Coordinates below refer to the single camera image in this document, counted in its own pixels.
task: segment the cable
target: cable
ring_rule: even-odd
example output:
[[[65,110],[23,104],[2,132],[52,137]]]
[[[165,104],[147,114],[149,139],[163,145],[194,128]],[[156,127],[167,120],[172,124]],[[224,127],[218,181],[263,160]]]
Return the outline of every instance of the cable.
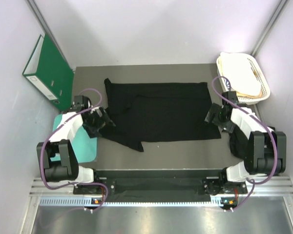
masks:
[[[91,209],[91,213],[93,213],[93,211],[97,211],[98,209],[100,209],[103,205],[103,203],[105,202],[107,196],[104,197],[104,187],[102,187],[102,202],[99,204],[99,206],[95,206],[94,209]],[[42,216],[40,215],[39,216],[39,224],[40,226],[43,228],[43,229],[47,229],[49,227],[51,227],[56,221],[58,221],[60,218],[64,217],[65,215],[67,215],[68,213],[72,212],[72,211],[76,211],[76,210],[89,210],[89,208],[86,208],[86,207],[74,207],[66,212],[64,212],[62,215],[56,217],[52,222],[50,222],[48,225],[43,225],[42,224]]]
[[[239,199],[239,191],[237,188],[234,188],[234,198],[236,201],[238,201],[238,199]]]
[[[67,183],[67,184],[64,184],[64,185],[61,185],[61,186],[56,186],[56,187],[51,187],[48,185],[47,181],[46,181],[46,178],[45,178],[45,174],[44,174],[44,170],[43,170],[43,156],[44,156],[44,150],[45,150],[45,147],[48,143],[48,141],[50,140],[50,138],[57,132],[59,131],[67,122],[69,122],[72,118],[76,117],[77,115],[80,115],[82,113],[85,113],[87,111],[91,111],[93,108],[99,106],[102,102],[102,95],[101,93],[96,90],[96,89],[93,89],[93,88],[87,88],[87,89],[84,89],[82,91],[79,92],[79,95],[81,93],[83,93],[84,91],[88,91],[88,90],[91,90],[91,91],[95,91],[97,94],[99,94],[99,97],[100,97],[100,100],[98,101],[98,103],[96,105],[93,105],[92,107],[88,108],[88,109],[85,109],[83,111],[80,111],[76,114],[74,114],[73,116],[71,116],[70,118],[68,118],[62,125],[60,125],[56,130],[54,130],[49,136],[48,138],[44,141],[43,145],[42,145],[42,149],[41,149],[41,152],[40,152],[40,173],[41,173],[41,178],[42,178],[42,181],[43,181],[43,184],[45,185],[46,188],[50,189],[50,190],[56,190],[56,189],[60,189],[60,188],[63,188],[63,187],[66,187],[68,185],[75,185],[75,184],[79,184],[79,185],[95,185],[95,186],[101,186],[102,187],[102,202],[99,204],[99,206],[97,206],[95,209],[93,209],[91,211],[91,213],[93,211],[97,211],[99,210],[103,204],[105,203],[105,200],[108,196],[108,188],[105,184],[102,184],[102,183],[95,183],[95,182],[92,182],[92,183],[78,183],[78,182],[72,182],[72,183]],[[60,218],[62,218],[63,216],[65,216],[66,214],[68,214],[69,212],[71,211],[75,211],[75,210],[84,210],[85,208],[84,207],[75,207],[73,209],[70,209],[68,210],[67,212],[63,213],[61,216],[57,217],[54,221],[52,221],[51,223],[49,223],[48,225],[42,225],[42,221],[41,221],[41,217],[40,217],[40,225],[42,228],[48,228],[50,226],[52,226],[57,220],[59,220]]]
[[[49,186],[48,185],[48,183],[47,183],[47,181],[46,181],[46,179],[45,179],[45,174],[44,174],[44,170],[43,170],[43,156],[44,156],[44,150],[45,150],[45,147],[46,147],[46,145],[47,145],[47,143],[48,143],[48,141],[50,140],[50,138],[56,133],[56,132],[58,132],[67,122],[69,122],[72,118],[74,118],[74,117],[76,117],[77,115],[80,115],[80,114],[82,114],[82,113],[85,113],[85,112],[87,112],[87,111],[90,111],[90,110],[92,110],[93,108],[95,108],[95,107],[97,107],[97,106],[99,106],[100,104],[101,104],[101,102],[102,102],[102,95],[101,95],[101,93],[98,91],[98,90],[96,90],[96,89],[92,89],[92,88],[87,88],[87,89],[84,89],[84,90],[82,90],[80,93],[79,93],[79,95],[81,94],[81,93],[83,93],[84,91],[87,91],[87,90],[92,90],[92,91],[95,91],[97,94],[99,94],[99,96],[100,96],[100,100],[99,100],[99,102],[96,104],[96,105],[94,105],[93,107],[90,107],[90,108],[88,108],[88,109],[85,109],[85,110],[82,110],[82,111],[80,111],[80,112],[78,112],[78,113],[76,113],[76,114],[74,114],[74,115],[72,115],[70,118],[68,118],[62,125],[60,125],[56,130],[54,130],[48,137],[47,137],[47,139],[44,141],[44,143],[43,143],[43,145],[42,145],[42,149],[41,149],[41,152],[40,152],[40,173],[41,173],[41,178],[42,178],[42,181],[43,181],[43,184],[45,185],[45,187],[46,188],[48,188],[48,189],[50,189],[50,190],[56,190],[56,189],[60,189],[60,188],[63,188],[63,187],[65,187],[65,186],[68,186],[68,185],[75,185],[75,184],[77,184],[77,182],[73,182],[73,183],[67,183],[67,184],[64,184],[64,185],[60,185],[60,186],[56,186],[56,187],[51,187],[51,186]],[[99,185],[99,186],[105,186],[104,184],[101,184],[101,183],[80,183],[80,184],[82,184],[82,185]]]
[[[243,113],[245,113],[245,114],[249,114],[247,111],[245,111],[243,108],[241,108],[241,107],[239,107],[238,105],[236,105],[235,103],[233,103],[232,101],[230,101],[230,100],[228,100],[227,98],[225,98],[225,97],[223,97],[219,92],[217,92],[217,90],[216,90],[216,88],[215,88],[215,86],[214,86],[214,84],[215,84],[215,81],[217,80],[217,79],[219,79],[219,78],[223,78],[223,79],[225,79],[227,82],[228,82],[228,84],[229,84],[229,90],[231,90],[231,83],[230,83],[230,81],[226,78],[226,77],[224,77],[224,76],[217,76],[217,77],[215,77],[213,80],[212,80],[212,82],[211,82],[211,86],[212,86],[212,88],[213,88],[213,90],[214,90],[214,92],[222,99],[222,100],[224,100],[224,101],[226,101],[227,103],[229,103],[232,107],[234,107],[234,108],[237,108],[237,109],[239,109],[240,111],[242,111]],[[253,193],[253,191],[254,191],[254,189],[255,189],[255,185],[259,185],[259,184],[264,184],[264,183],[266,183],[266,182],[268,182],[272,177],[273,177],[273,175],[274,175],[274,173],[275,173],[275,170],[276,170],[276,168],[277,168],[277,161],[278,161],[278,153],[277,153],[277,145],[276,145],[276,143],[275,143],[275,140],[274,140],[274,138],[273,138],[273,136],[272,136],[272,133],[270,132],[270,130],[269,130],[269,128],[268,128],[268,126],[265,124],[265,123],[263,123],[262,121],[260,121],[259,119],[257,119],[257,118],[255,118],[253,115],[250,115],[250,117],[252,118],[252,119],[254,119],[258,124],[260,124],[266,131],[267,131],[267,133],[268,133],[268,135],[269,135],[269,137],[270,137],[270,140],[271,140],[271,142],[272,142],[272,148],[273,148],[273,167],[272,167],[272,171],[270,172],[270,174],[268,175],[268,177],[266,178],[266,179],[264,179],[264,180],[262,180],[262,181],[260,181],[260,182],[255,182],[255,180],[253,180],[253,179],[248,179],[247,178],[247,181],[250,183],[250,184],[252,184],[252,188],[251,188],[251,191],[249,192],[249,194],[243,199],[243,201],[241,201],[235,208],[233,208],[232,209],[232,212],[233,211],[235,211],[236,209],[238,209],[239,207],[241,207],[249,198],[250,198],[250,196],[251,196],[251,194]]]
[[[245,114],[248,115],[249,113],[248,113],[247,111],[245,111],[243,108],[241,108],[241,107],[239,107],[238,105],[234,104],[232,101],[226,99],[226,98],[223,97],[219,92],[217,92],[217,90],[216,90],[216,88],[215,88],[215,86],[214,86],[214,83],[215,83],[215,81],[216,81],[217,79],[219,79],[219,78],[224,78],[224,79],[229,83],[229,86],[231,87],[230,81],[229,81],[226,77],[223,77],[223,76],[217,76],[217,77],[215,77],[215,78],[212,80],[212,82],[211,82],[211,86],[212,86],[214,92],[215,92],[215,93],[216,93],[216,94],[217,94],[222,100],[224,100],[224,101],[226,101],[227,103],[229,103],[232,107],[237,108],[237,109],[239,109],[240,111],[242,111],[242,112],[244,112]],[[273,136],[272,136],[272,133],[270,132],[268,126],[267,126],[265,123],[263,123],[262,121],[260,121],[259,119],[257,119],[256,117],[254,117],[253,115],[250,115],[250,117],[251,117],[252,119],[254,119],[257,123],[259,123],[259,124],[260,124],[260,125],[261,125],[261,126],[267,131],[267,133],[268,133],[268,135],[269,135],[269,137],[270,137],[270,140],[271,140],[271,142],[272,142],[273,158],[274,158],[274,161],[273,161],[272,171],[270,172],[270,174],[268,175],[268,177],[267,177],[266,179],[264,179],[263,181],[260,181],[260,182],[255,182],[254,180],[250,180],[250,179],[247,178],[247,181],[248,181],[249,183],[251,183],[251,184],[264,184],[264,183],[266,183],[267,181],[269,181],[269,180],[273,177],[273,175],[274,175],[274,173],[275,173],[275,170],[276,170],[276,168],[277,168],[277,161],[278,161],[277,145],[276,145],[276,143],[275,143],[275,140],[274,140],[274,138],[273,138]]]

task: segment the white wall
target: white wall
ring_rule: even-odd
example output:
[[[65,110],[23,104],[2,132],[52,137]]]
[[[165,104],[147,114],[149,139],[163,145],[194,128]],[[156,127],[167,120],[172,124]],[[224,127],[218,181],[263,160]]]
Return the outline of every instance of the white wall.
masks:
[[[271,89],[259,110],[266,123],[287,135],[286,173],[293,181],[293,0],[256,58]]]
[[[279,0],[35,0],[71,67],[249,53]]]
[[[42,30],[24,0],[0,1],[0,233],[23,218],[36,145],[51,131],[56,110],[21,73]]]

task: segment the white cloth in basket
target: white cloth in basket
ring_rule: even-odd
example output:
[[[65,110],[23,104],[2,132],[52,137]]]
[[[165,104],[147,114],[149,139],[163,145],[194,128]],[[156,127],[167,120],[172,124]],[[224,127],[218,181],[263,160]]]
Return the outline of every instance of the white cloth in basket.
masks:
[[[228,78],[232,89],[249,96],[260,94],[261,84],[256,79],[250,62],[244,56],[222,52],[219,59],[222,74]]]

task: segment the green binder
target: green binder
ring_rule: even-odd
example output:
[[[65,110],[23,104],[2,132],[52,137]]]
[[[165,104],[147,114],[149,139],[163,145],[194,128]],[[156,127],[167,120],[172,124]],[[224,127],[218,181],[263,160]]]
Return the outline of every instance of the green binder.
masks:
[[[23,76],[60,111],[71,106],[74,73],[47,34],[38,38]]]

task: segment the gray table surface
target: gray table surface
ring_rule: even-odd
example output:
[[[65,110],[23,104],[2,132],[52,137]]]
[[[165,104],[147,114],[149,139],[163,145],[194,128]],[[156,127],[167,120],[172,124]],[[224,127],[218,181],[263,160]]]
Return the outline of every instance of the gray table surface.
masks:
[[[73,95],[85,88],[96,88],[103,95],[103,106],[107,107],[105,78],[113,83],[208,82],[212,101],[220,104],[220,98],[211,88],[211,80],[217,76],[216,69],[216,64],[77,67]],[[99,100],[92,91],[86,91],[84,95],[93,104]],[[230,153],[228,134],[222,133],[221,137],[201,141],[143,142],[143,153],[99,138],[95,161],[83,166],[101,170],[220,169],[240,161]]]

